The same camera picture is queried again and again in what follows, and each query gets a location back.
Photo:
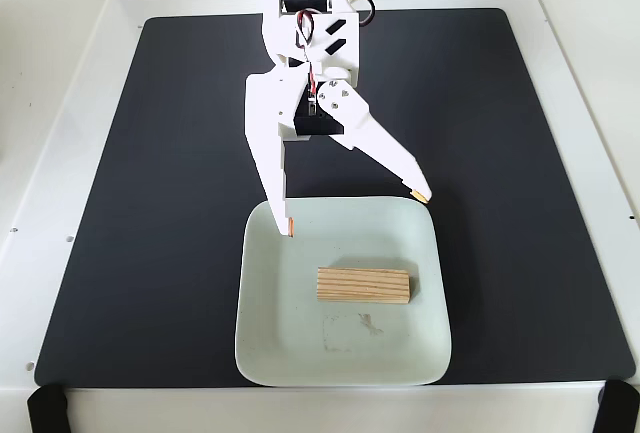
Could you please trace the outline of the white fixed gripper finger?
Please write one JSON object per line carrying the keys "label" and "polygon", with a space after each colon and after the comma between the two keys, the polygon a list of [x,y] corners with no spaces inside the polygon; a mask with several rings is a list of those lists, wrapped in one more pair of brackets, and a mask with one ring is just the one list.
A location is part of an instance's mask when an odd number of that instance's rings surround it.
{"label": "white fixed gripper finger", "polygon": [[283,236],[294,236],[294,220],[287,213],[284,142],[277,131],[245,130],[260,181],[276,227]]}

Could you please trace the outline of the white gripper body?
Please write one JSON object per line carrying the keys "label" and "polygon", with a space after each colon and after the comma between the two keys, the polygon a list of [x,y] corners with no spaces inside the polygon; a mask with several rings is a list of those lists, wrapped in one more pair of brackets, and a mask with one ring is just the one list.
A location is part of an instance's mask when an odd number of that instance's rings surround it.
{"label": "white gripper body", "polygon": [[246,80],[245,128],[277,131],[296,141],[340,135],[343,126],[319,106],[319,88],[330,80],[355,87],[359,76],[359,14],[265,13],[262,35],[274,62]]}

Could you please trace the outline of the white moving gripper finger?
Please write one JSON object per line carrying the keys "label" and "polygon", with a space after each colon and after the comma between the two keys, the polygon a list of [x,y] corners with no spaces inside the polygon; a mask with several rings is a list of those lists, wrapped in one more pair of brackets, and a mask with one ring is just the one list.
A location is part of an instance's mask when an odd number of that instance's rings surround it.
{"label": "white moving gripper finger", "polygon": [[369,104],[346,80],[325,82],[317,98],[319,106],[343,126],[340,143],[345,148],[357,148],[384,166],[420,202],[431,200],[432,191],[416,158],[372,116]]}

